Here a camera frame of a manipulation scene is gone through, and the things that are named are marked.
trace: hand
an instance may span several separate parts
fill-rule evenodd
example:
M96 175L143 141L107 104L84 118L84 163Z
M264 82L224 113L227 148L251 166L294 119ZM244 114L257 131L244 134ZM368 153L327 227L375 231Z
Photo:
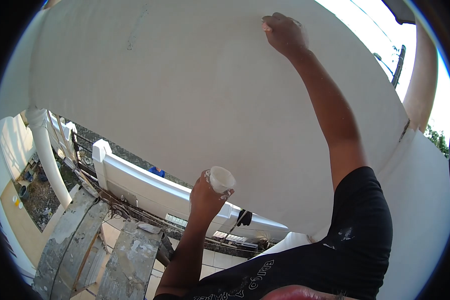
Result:
M201 173L200 178L198 178L190 193L190 219L207 223L206 225L208 226L212 219L220 212L228 197L235 191L231 189L230 194L227 191L223 194L216 193L210 183L207 182L205 172L203 171Z
M308 36L298 21L275 12L262 18L268 42L289 60L300 59L308 50Z

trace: blue shirt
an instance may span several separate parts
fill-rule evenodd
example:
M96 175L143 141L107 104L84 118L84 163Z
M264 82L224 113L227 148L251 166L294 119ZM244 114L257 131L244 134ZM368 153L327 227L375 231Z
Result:
M155 166L152 166L148 171L155 175L165 178L165 171L160 170L160 172L159 172L159 171L157 171L157 168Z

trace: tree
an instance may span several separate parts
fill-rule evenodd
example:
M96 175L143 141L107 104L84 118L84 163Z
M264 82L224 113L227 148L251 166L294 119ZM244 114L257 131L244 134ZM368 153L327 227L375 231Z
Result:
M445 141L444 132L440 133L432 130L432 126L430 124L426 125L425 136L433 143L435 146L443 153L443 155L448 159L448 146Z

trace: white plastic cup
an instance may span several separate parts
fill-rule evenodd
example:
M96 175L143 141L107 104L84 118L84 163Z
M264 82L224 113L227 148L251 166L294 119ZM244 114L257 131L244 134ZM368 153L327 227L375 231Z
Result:
M229 170L221 166L212 166L210 169L210 185L219 194L235 186L235 178Z

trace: lips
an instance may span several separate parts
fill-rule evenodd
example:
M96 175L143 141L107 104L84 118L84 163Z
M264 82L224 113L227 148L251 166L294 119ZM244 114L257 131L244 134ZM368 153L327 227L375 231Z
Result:
M261 300L327 300L328 297L302 285L288 285L271 291Z

